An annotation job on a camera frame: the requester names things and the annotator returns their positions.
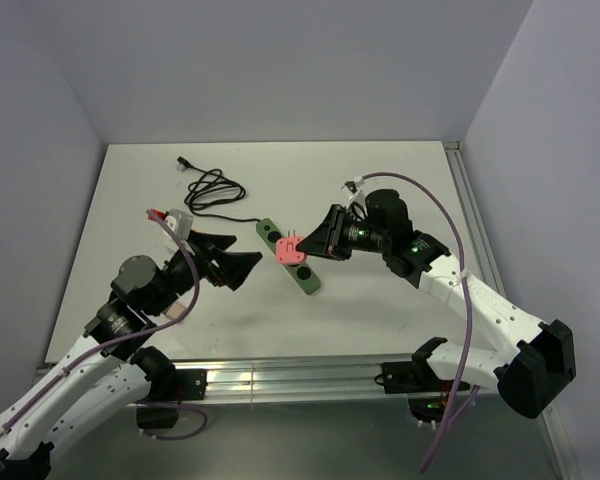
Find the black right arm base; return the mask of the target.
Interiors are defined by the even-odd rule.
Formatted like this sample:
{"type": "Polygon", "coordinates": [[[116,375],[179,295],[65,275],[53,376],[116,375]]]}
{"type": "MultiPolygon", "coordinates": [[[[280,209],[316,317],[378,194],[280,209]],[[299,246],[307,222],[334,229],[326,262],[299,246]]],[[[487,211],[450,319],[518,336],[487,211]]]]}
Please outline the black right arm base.
{"type": "Polygon", "coordinates": [[[425,361],[384,362],[374,383],[384,389],[385,394],[447,393],[451,380],[439,379],[425,361]]]}

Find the pink plug adapter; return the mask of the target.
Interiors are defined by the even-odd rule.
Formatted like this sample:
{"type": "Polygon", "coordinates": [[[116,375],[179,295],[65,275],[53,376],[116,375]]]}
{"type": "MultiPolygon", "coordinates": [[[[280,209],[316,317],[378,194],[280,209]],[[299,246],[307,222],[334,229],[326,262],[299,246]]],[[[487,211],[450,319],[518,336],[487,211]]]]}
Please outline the pink plug adapter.
{"type": "Polygon", "coordinates": [[[298,249],[298,245],[303,240],[304,237],[298,235],[286,236],[278,239],[275,243],[274,251],[276,261],[282,265],[298,265],[304,263],[307,254],[298,249]]]}

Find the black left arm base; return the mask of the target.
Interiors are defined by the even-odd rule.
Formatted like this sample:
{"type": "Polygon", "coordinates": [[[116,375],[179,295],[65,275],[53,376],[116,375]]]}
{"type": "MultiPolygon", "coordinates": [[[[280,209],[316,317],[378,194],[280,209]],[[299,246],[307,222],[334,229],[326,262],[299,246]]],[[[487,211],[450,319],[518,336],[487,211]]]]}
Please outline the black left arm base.
{"type": "Polygon", "coordinates": [[[137,403],[136,425],[141,435],[160,441],[182,441],[201,434],[209,423],[208,415],[194,402],[205,398],[205,369],[176,369],[151,384],[149,394],[137,403]],[[184,413],[192,413],[199,425],[188,433],[169,434],[184,413]]]}

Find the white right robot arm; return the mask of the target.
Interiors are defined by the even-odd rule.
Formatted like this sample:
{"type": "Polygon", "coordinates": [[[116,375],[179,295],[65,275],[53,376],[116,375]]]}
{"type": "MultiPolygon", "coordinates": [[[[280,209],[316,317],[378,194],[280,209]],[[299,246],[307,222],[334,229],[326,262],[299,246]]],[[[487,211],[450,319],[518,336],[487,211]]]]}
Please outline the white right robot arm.
{"type": "Polygon", "coordinates": [[[489,344],[487,349],[465,349],[434,337],[406,366],[383,365],[385,391],[432,390],[459,378],[496,390],[525,418],[538,417],[576,377],[572,330],[560,320],[547,323],[525,312],[462,267],[448,247],[413,227],[396,191],[376,190],[365,206],[365,217],[358,219],[352,208],[332,205],[297,251],[336,261],[355,251],[378,253],[394,275],[439,300],[489,344]]]}

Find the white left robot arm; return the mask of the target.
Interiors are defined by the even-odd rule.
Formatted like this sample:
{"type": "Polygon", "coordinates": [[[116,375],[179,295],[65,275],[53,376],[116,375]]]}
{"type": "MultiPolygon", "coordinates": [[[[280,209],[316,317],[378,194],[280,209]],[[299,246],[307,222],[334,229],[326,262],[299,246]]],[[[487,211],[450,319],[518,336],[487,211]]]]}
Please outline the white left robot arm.
{"type": "Polygon", "coordinates": [[[172,361],[147,345],[154,318],[201,280],[240,288],[262,258],[232,252],[231,235],[191,232],[163,265],[137,255],[120,266],[111,295],[64,357],[0,414],[0,479],[44,479],[51,458],[77,435],[138,401],[172,398],[172,361]]]}

